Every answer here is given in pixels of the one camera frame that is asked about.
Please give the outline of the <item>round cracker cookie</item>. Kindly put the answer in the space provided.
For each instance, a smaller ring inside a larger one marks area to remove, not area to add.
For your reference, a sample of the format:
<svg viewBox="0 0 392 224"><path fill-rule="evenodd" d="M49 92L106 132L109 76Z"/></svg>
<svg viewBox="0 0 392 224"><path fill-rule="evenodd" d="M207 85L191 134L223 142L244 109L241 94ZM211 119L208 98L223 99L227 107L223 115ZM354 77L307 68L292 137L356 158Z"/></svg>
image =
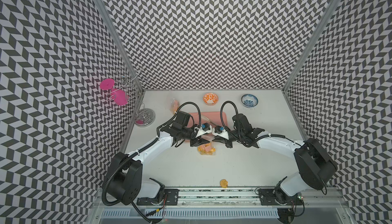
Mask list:
<svg viewBox="0 0 392 224"><path fill-rule="evenodd" d="M228 187L228 181L226 179L222 179L219 182L219 185L221 188L227 188Z"/></svg>

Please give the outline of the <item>clear resealable bag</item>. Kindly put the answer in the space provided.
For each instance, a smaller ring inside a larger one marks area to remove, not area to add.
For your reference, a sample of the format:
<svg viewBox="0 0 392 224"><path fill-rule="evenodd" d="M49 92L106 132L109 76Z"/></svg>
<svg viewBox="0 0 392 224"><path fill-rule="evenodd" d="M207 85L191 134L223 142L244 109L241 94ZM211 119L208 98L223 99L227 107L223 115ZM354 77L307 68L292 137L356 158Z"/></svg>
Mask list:
<svg viewBox="0 0 392 224"><path fill-rule="evenodd" d="M207 144L203 144L203 145L199 145L197 147L199 154L201 155L209 155L209 156L213 156L216 153L216 149L213 146L212 142L207 143Z"/></svg>
<svg viewBox="0 0 392 224"><path fill-rule="evenodd" d="M179 101L176 99L172 99L169 106L169 110L171 111L171 113L175 114L179 107L180 107Z"/></svg>

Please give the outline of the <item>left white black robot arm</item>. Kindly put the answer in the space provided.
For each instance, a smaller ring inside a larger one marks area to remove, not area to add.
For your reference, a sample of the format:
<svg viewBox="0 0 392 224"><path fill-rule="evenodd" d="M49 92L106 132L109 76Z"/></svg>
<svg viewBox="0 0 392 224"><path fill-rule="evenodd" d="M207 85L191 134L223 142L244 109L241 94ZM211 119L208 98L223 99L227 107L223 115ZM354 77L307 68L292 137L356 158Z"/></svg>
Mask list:
<svg viewBox="0 0 392 224"><path fill-rule="evenodd" d="M211 126L197 123L189 127L190 118L189 113L178 109L172 118L157 127L152 140L130 153L117 153L111 160L102 185L103 204L129 205L138 198L148 198L160 204L165 186L153 178L143 177L143 167L165 150L179 147L184 141L188 140L191 146L208 143L202 136L211 133Z"/></svg>

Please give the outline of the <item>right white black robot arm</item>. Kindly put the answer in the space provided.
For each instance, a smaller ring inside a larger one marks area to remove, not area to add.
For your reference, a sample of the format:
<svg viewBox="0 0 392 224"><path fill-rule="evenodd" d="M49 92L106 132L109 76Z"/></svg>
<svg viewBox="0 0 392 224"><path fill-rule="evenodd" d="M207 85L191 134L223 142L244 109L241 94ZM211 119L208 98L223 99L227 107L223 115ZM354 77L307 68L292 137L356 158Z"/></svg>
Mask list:
<svg viewBox="0 0 392 224"><path fill-rule="evenodd" d="M270 150L294 160L297 165L298 171L279 181L272 191L277 203L284 205L307 189L327 194L327 183L337 172L338 165L319 140L291 140L284 135L268 133L264 129L252 127L244 114L237 109L234 111L232 130L225 124L214 128L216 142L228 148L232 147L233 142L238 142L246 148Z"/></svg>

